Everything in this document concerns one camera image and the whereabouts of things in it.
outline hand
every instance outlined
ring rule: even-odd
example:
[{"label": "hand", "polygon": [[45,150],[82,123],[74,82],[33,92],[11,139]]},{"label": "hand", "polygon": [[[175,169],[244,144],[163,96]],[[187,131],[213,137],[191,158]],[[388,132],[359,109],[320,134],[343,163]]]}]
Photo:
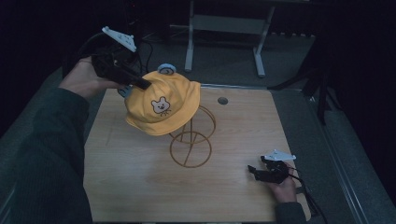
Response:
[{"label": "hand", "polygon": [[[293,174],[293,169],[289,164],[286,163],[289,167],[289,174]],[[271,191],[274,193],[276,200],[279,203],[291,203],[297,202],[296,196],[296,184],[291,176],[288,176],[282,183],[266,183]]]},{"label": "hand", "polygon": [[96,75],[91,57],[78,61],[73,70],[64,78],[59,88],[72,91],[89,99],[105,89],[118,89],[123,85]]}]

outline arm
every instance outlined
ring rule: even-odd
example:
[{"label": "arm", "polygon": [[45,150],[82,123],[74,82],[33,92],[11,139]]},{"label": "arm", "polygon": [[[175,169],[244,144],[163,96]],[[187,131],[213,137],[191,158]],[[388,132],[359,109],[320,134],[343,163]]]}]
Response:
[{"label": "arm", "polygon": [[12,223],[92,223],[83,188],[89,107],[84,98],[119,85],[97,77],[90,59],[84,60],[47,96],[32,134],[22,143]]},{"label": "arm", "polygon": [[[290,166],[289,174],[293,174],[293,170],[290,168]],[[276,200],[279,202],[279,204],[276,206],[276,223],[306,223],[304,210],[301,205],[297,203],[296,185],[291,176],[286,178],[280,184],[267,183],[267,185],[274,193]]]}]

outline wooden table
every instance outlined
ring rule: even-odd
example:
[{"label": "wooden table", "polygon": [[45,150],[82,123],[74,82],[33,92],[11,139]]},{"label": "wooden table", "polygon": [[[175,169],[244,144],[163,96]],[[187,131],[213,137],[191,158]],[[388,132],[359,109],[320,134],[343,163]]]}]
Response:
[{"label": "wooden table", "polygon": [[[219,104],[220,97],[228,104]],[[201,105],[216,118],[209,138],[212,153],[204,165],[185,168],[170,155],[170,135],[151,136],[128,125],[123,98],[106,92],[86,143],[84,187],[94,221],[275,220],[271,191],[247,168],[264,169],[260,156],[275,148],[290,153],[271,93],[203,87]],[[205,113],[193,118],[194,130],[205,135],[211,128]],[[195,144],[188,162],[199,162],[207,153],[206,141]],[[304,195],[298,200],[309,219]]]}]

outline black cable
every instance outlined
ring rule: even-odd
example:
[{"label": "black cable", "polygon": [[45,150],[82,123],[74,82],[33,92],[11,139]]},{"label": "black cable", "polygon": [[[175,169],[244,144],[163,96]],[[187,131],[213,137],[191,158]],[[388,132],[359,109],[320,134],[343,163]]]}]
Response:
[{"label": "black cable", "polygon": [[326,92],[327,92],[327,95],[329,96],[330,100],[334,104],[335,108],[337,108],[338,110],[343,110],[343,108],[337,103],[337,101],[334,99],[334,97],[332,97],[332,94],[329,92],[329,90],[326,90]]},{"label": "black cable", "polygon": [[298,181],[300,181],[300,183],[301,183],[301,185],[302,185],[302,187],[303,187],[303,191],[304,191],[304,195],[305,195],[306,201],[307,201],[307,203],[308,203],[308,207],[309,207],[310,209],[313,209],[314,212],[320,213],[320,215],[323,217],[324,222],[325,222],[326,224],[328,224],[327,218],[324,216],[323,211],[322,211],[321,208],[318,206],[318,204],[315,202],[315,200],[314,200],[314,198],[311,196],[311,194],[308,192],[308,189],[307,189],[307,187],[306,187],[305,182],[304,182],[301,178],[299,178],[299,177],[297,177],[297,176],[295,176],[295,175],[289,174],[289,176],[291,176],[291,177],[297,179]]},{"label": "black cable", "polygon": [[148,72],[149,72],[149,60],[151,59],[151,55],[152,55],[152,52],[154,51],[154,48],[153,48],[152,45],[151,45],[148,41],[146,41],[146,40],[143,40],[143,39],[142,39],[142,43],[145,43],[145,44],[149,45],[149,47],[150,47],[150,52],[149,52],[149,55],[148,55],[148,59],[146,60],[146,72],[148,73]]},{"label": "black cable", "polygon": [[105,35],[106,35],[105,33],[98,33],[98,34],[96,34],[96,35],[91,36],[87,41],[85,41],[84,44],[81,45],[81,47],[80,47],[79,50],[77,51],[77,57],[79,57],[80,55],[82,55],[82,52],[84,52],[84,51],[87,49],[88,45],[89,45],[93,40],[95,40],[95,39],[97,39],[97,38],[99,38],[99,37],[105,36]]},{"label": "black cable", "polygon": [[139,61],[139,69],[140,69],[140,75],[143,75],[143,63],[142,63],[142,58],[140,57],[140,54],[137,54],[137,60]]},{"label": "black cable", "polygon": [[125,25],[126,25],[126,32],[127,34],[131,33],[131,30],[129,29],[129,13],[127,12],[128,5],[126,5],[125,0],[122,1],[122,9],[123,9],[123,14],[124,14],[124,19],[125,19]]}]

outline cap brim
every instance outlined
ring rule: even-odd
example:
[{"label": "cap brim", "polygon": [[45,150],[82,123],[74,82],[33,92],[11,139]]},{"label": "cap brim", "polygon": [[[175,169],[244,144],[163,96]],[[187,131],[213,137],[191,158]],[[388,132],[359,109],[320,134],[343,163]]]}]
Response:
[{"label": "cap brim", "polygon": [[179,129],[194,116],[201,101],[201,83],[192,81],[190,84],[186,96],[187,100],[171,117],[156,123],[146,123],[134,120],[130,115],[127,115],[126,121],[137,129],[156,136],[171,133]]}]

